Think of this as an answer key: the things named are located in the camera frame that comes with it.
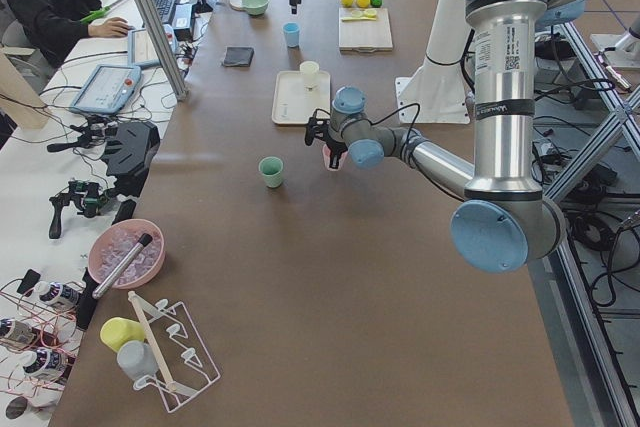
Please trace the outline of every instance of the bowl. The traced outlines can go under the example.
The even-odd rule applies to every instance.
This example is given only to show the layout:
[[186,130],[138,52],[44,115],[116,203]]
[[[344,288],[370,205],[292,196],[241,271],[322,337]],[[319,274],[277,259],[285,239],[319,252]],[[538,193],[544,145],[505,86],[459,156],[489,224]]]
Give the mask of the bowl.
[[269,0],[242,0],[242,8],[249,15],[262,15],[267,10]]
[[128,219],[105,230],[91,247],[89,274],[93,280],[102,283],[143,233],[151,235],[153,240],[116,279],[112,287],[134,289],[153,279],[160,271],[165,257],[162,231],[149,220]]

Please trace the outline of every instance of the barcode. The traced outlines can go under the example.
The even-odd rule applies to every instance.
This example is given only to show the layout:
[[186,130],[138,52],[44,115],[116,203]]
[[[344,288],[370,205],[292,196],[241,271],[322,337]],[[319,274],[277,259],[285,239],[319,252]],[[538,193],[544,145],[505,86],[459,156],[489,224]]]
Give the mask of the barcode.
[[504,58],[504,70],[519,70],[520,69],[520,56],[519,55],[507,55]]

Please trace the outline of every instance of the green cup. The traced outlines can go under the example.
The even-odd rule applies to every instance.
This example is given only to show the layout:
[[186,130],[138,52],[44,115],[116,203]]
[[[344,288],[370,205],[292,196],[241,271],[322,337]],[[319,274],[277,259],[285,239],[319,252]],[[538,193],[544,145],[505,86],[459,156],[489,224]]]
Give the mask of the green cup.
[[271,189],[280,187],[280,184],[282,184],[283,169],[284,164],[282,163],[282,159],[278,157],[265,157],[258,164],[258,170],[262,175],[262,180],[264,180],[267,187]]

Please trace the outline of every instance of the wooden cutting board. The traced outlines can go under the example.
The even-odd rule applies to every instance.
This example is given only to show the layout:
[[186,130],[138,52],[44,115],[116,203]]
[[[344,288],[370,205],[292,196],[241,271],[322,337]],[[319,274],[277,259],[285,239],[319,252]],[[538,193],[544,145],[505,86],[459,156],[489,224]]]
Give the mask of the wooden cutting board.
[[338,11],[338,45],[341,51],[375,52],[393,50],[389,11],[376,9],[378,19],[375,21],[343,22],[341,17],[348,17],[354,9],[343,7]]

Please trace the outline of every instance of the yellow cup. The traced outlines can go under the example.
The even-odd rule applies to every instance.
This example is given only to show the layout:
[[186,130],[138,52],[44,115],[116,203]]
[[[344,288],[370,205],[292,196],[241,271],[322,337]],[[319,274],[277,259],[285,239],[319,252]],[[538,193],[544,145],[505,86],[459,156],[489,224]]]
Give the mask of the yellow cup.
[[107,320],[100,329],[100,340],[116,353],[130,340],[142,342],[144,339],[144,331],[140,322],[122,317],[113,317]]

